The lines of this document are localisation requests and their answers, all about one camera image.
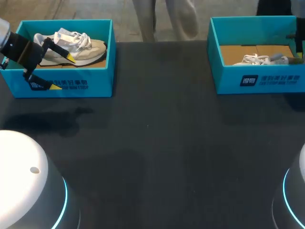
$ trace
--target black table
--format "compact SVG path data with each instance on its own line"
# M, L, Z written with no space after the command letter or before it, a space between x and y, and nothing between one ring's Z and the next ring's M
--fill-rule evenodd
M113 98L14 99L0 79L1 127L45 149L81 228L272 229L300 97L217 95L206 42L118 43L116 62Z

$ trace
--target floor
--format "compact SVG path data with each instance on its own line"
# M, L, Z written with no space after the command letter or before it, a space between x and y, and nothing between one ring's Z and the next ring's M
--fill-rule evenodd
M198 39L205 40L214 16L254 15L258 0L194 0L200 24ZM157 0L159 41L174 41L165 0ZM113 19L116 41L142 40L132 0L0 0L0 18L16 31L21 20Z

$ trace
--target white sneaker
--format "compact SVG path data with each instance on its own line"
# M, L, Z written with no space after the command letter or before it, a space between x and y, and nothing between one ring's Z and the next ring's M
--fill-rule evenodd
M245 55L240 63L234 65L273 65L273 64L289 64L288 58L283 55L258 56L256 53L252 55Z
M75 63L68 61L67 59L60 56L58 53L48 49L41 66L51 65L65 65L72 64L74 66L86 66L99 59L103 59L106 56L106 43L99 40L92 40L90 37L83 33L70 32L61 28L54 35L44 36L39 33L35 34L34 42L43 45L43 41L50 37L54 43L60 47L68 50L72 57L75 59Z

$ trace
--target robotic arm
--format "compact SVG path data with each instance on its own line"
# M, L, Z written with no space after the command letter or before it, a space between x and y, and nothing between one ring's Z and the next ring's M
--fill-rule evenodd
M0 18L0 53L7 57L4 64L0 64L0 69L5 70L9 61L13 60L24 67L23 77L25 81L37 83L45 90L60 90L60 87L32 74L49 48L67 60L75 62L71 54L56 45L52 39L45 39L43 45L40 46L19 34L11 32L10 24Z

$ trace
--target blue light ring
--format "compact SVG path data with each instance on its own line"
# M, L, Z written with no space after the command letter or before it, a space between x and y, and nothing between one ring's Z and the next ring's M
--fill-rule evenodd
M290 208L290 206L289 206L289 204L288 204L287 198L286 198L286 193L285 193L285 180L286 180L286 176L287 176L287 174L288 174L288 171L289 171L289 170L287 170L287 172L286 172L286 174L285 174L285 177L284 177L284 181L283 181L283 195L284 195L284 200L285 200L285 203L286 203L286 205L287 205L288 210L290 211L290 214L293 216L293 218L295 218L295 220L298 222L298 224L299 224L303 229L305 229L305 226L301 223L301 221L298 220L298 218L297 218L297 217L295 216L295 214L292 212L292 210L291 210L291 208Z
M59 217L58 217L56 223L54 224L54 226L53 226L51 229L55 229L55 228L58 226L58 224L59 224L59 222L61 221L61 218L62 218L62 216L63 216L63 214L64 214L64 212L65 212L65 209L66 209L66 207L67 207L68 189L67 189L67 184L66 184L65 179L64 179L64 178L62 178L62 179L63 179L63 182L64 182L64 184L65 184L65 191L66 191L65 203L63 204L63 208L62 208L61 214L59 215Z

